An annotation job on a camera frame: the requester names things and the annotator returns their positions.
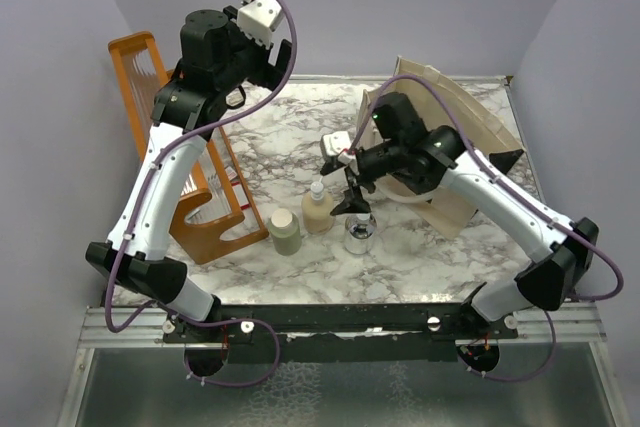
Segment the silver chrome bottle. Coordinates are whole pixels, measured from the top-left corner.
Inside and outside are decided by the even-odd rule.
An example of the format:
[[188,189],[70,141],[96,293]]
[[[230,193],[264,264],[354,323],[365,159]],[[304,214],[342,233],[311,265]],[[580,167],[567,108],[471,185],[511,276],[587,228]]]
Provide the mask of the silver chrome bottle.
[[371,213],[351,214],[345,221],[344,247],[354,255],[364,255],[370,251],[377,221]]

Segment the green bottle cream lid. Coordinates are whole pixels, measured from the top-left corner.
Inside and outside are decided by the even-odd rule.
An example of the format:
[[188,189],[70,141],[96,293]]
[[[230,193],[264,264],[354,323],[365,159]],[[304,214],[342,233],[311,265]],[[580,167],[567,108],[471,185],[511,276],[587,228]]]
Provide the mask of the green bottle cream lid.
[[299,251],[302,237],[299,220],[293,212],[285,208],[275,210],[269,218],[267,227],[278,254],[290,256]]

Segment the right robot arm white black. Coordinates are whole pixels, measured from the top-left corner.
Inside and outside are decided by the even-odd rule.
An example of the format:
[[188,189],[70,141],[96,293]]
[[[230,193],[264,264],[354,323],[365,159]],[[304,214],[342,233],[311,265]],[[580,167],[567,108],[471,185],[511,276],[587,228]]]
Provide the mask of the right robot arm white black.
[[507,153],[484,156],[468,149],[448,125],[427,129],[405,94],[383,95],[372,118],[382,137],[373,147],[351,152],[346,131],[320,141],[322,174],[343,170],[347,181],[332,215],[370,213],[362,193],[374,191],[376,181],[386,176],[416,194],[448,189],[497,224],[530,260],[514,277],[485,283],[465,299],[461,330],[481,338],[512,312],[558,310],[590,267],[593,254],[587,246],[596,242],[598,226],[587,217],[572,220],[520,189],[505,174],[512,164]]

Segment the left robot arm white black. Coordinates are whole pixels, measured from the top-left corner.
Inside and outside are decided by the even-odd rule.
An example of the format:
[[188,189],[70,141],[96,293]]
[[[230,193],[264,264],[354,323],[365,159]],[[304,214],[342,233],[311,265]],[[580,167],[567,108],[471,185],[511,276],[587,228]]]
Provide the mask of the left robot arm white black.
[[219,299],[194,283],[185,263],[167,257],[170,224],[181,192],[214,129],[229,123],[227,96],[244,82],[277,95],[297,55],[297,39],[283,40],[269,61],[281,22],[295,25],[277,0],[241,8],[197,10],[180,31],[182,56],[155,95],[142,166],[120,218],[104,242],[88,245],[85,258],[108,280],[149,297],[186,319],[186,329],[206,342],[220,332]]

